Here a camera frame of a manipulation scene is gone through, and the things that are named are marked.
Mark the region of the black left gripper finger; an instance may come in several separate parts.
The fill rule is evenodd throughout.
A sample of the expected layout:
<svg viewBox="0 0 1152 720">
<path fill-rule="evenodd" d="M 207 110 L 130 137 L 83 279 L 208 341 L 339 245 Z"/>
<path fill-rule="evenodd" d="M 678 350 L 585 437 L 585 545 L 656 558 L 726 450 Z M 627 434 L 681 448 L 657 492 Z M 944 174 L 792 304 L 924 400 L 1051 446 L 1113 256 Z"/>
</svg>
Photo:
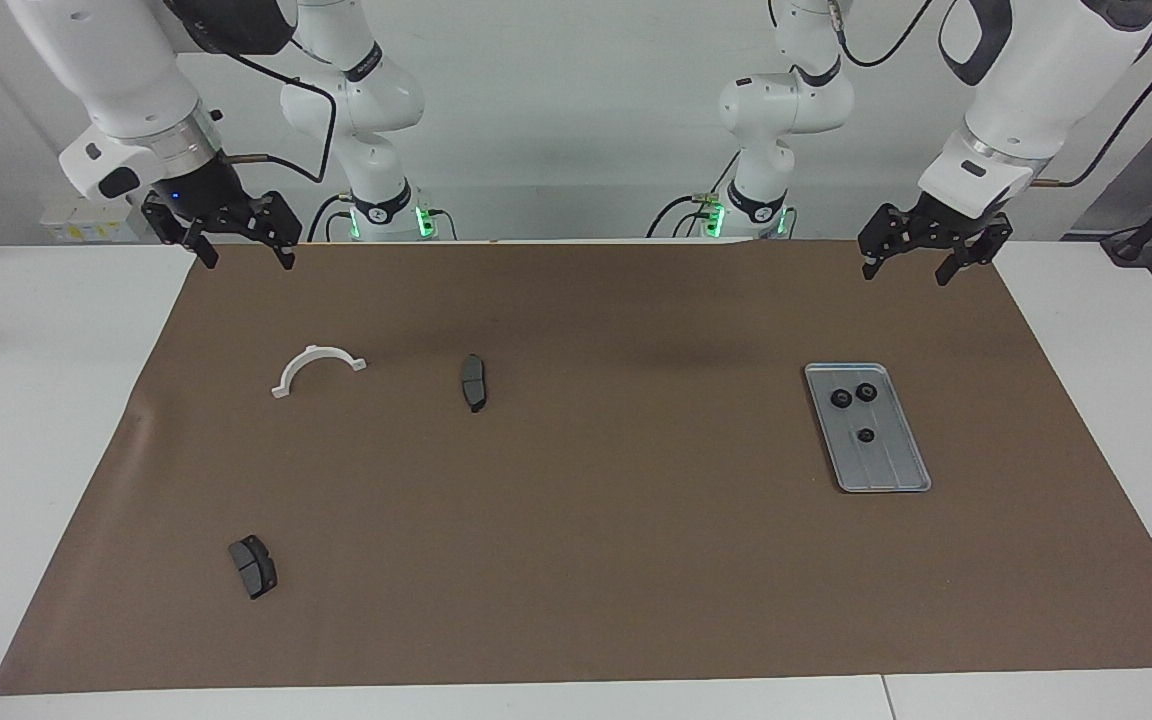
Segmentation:
<svg viewBox="0 0 1152 720">
<path fill-rule="evenodd" d="M 892 204 L 882 204 L 874 211 L 858 233 L 864 258 L 861 273 L 865 281 L 873 281 L 888 259 L 920 249 L 920 240 L 914 233 L 916 219 L 914 211 L 902 211 Z"/>
<path fill-rule="evenodd" d="M 996 214 L 988 223 L 984 223 L 982 232 L 973 237 L 954 237 L 950 255 L 935 270 L 937 285 L 947 286 L 960 270 L 969 266 L 990 265 L 1010 237 L 1011 222 L 1005 213 Z"/>
</svg>

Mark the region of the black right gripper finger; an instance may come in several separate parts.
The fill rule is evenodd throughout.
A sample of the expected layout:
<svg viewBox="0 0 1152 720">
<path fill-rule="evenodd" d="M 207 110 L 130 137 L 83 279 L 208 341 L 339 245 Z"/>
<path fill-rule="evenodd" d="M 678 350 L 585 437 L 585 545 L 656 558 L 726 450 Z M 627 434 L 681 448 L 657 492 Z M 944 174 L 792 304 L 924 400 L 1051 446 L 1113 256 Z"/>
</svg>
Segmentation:
<svg viewBox="0 0 1152 720">
<path fill-rule="evenodd" d="M 303 227 L 285 197 L 270 191 L 259 199 L 247 200 L 243 215 L 238 233 L 270 247 L 282 268 L 289 272 L 296 263 L 294 251 L 300 245 Z"/>
<path fill-rule="evenodd" d="M 175 217 L 172 209 L 157 194 L 147 194 L 145 200 L 142 200 L 141 213 L 160 243 L 183 247 L 185 251 L 194 253 L 207 270 L 215 268 L 219 255 L 215 247 L 212 247 L 205 236 L 205 223 L 202 220 L 188 225 L 182 223 L 182 220 Z"/>
</svg>

